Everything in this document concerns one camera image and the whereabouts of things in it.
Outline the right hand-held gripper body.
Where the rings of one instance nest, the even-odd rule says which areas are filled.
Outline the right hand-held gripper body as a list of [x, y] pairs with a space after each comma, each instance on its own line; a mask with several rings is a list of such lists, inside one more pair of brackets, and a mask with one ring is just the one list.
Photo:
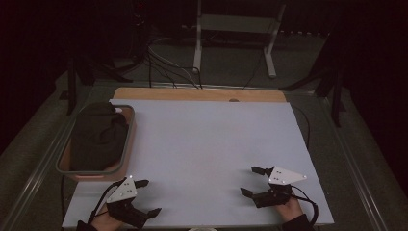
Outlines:
[[253, 194], [252, 200], [257, 208], [283, 205], [292, 197], [292, 183], [306, 179], [306, 175], [274, 167], [271, 176], [268, 177], [269, 189], [266, 192]]

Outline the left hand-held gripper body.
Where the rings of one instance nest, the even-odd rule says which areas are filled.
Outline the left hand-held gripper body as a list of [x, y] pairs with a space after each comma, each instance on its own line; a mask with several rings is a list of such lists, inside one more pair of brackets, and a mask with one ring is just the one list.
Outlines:
[[106, 205], [111, 217], [142, 229], [147, 219], [145, 213], [136, 209], [132, 202], [138, 195], [132, 177], [124, 178], [108, 197]]

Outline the dark green cloth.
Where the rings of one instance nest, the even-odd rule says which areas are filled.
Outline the dark green cloth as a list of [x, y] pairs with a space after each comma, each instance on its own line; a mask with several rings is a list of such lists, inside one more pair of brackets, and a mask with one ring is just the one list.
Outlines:
[[71, 133], [70, 169], [102, 171], [122, 157], [129, 125], [109, 102], [87, 105]]

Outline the person's right hand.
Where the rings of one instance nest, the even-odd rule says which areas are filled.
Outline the person's right hand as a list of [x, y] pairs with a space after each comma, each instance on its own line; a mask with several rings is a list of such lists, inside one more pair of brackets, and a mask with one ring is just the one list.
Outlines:
[[283, 205], [276, 205], [274, 209], [285, 222], [291, 221], [303, 215], [303, 211], [298, 200], [293, 197], [291, 197], [289, 201]]

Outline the person's left hand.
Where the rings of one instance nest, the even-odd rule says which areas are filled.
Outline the person's left hand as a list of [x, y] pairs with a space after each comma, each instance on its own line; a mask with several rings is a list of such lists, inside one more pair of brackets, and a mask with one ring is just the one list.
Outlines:
[[107, 212], [98, 215], [91, 223], [97, 231], [117, 231], [123, 222], [111, 217]]

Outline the white table sheet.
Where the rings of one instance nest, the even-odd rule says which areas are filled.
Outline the white table sheet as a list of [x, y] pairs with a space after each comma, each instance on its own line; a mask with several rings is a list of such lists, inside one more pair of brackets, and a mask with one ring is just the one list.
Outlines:
[[272, 208], [256, 208], [241, 193], [268, 189], [251, 167], [281, 167], [306, 175], [298, 183], [310, 201], [303, 211], [333, 223], [319, 178], [288, 103], [130, 101], [135, 111], [128, 175], [146, 179], [136, 208], [162, 211], [148, 229], [244, 228], [279, 223]]

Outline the black tripod stand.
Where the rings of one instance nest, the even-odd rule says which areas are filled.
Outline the black tripod stand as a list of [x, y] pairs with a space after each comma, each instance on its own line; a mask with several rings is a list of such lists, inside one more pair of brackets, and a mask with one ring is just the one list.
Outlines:
[[131, 83], [131, 80], [126, 79], [112, 69], [109, 69], [105, 65], [102, 65], [92, 58], [87, 56], [73, 56], [68, 60], [67, 63], [67, 92], [66, 98], [68, 101], [67, 112], [66, 114], [69, 116], [73, 113], [76, 103], [77, 103], [77, 96], [76, 96], [76, 76], [78, 74], [78, 64], [87, 64], [91, 67], [94, 67], [96, 70], [101, 71], [107, 74], [110, 78], [120, 82], [120, 83]]
[[344, 72], [344, 52], [347, 48], [347, 37], [339, 31], [332, 31], [326, 38], [318, 57], [316, 58], [309, 74], [299, 81], [285, 87], [283, 91], [293, 91], [319, 79], [315, 88], [317, 97], [326, 97], [332, 93], [331, 118], [337, 127], [340, 123], [341, 95]]

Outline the white metal stand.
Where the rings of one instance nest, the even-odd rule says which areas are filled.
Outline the white metal stand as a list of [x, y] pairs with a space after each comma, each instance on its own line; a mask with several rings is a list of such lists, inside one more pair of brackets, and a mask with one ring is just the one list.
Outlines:
[[202, 31], [216, 32], [240, 32], [269, 35], [269, 42], [263, 49], [263, 57], [265, 58], [268, 76], [274, 78], [277, 76], [274, 62], [272, 59], [272, 49], [276, 41], [286, 4], [278, 0], [275, 12], [271, 18], [227, 15], [227, 14], [208, 14], [202, 12], [202, 0], [197, 0], [197, 15], [196, 15], [196, 38], [193, 57], [194, 72], [198, 73], [201, 70], [202, 58]]

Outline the dark equipment with red light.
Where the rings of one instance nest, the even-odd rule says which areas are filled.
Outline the dark equipment with red light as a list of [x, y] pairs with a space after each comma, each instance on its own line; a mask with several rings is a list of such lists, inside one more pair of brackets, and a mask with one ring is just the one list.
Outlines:
[[131, 4], [131, 47], [129, 56], [139, 63], [144, 56], [148, 41], [147, 9], [144, 0], [130, 0]]

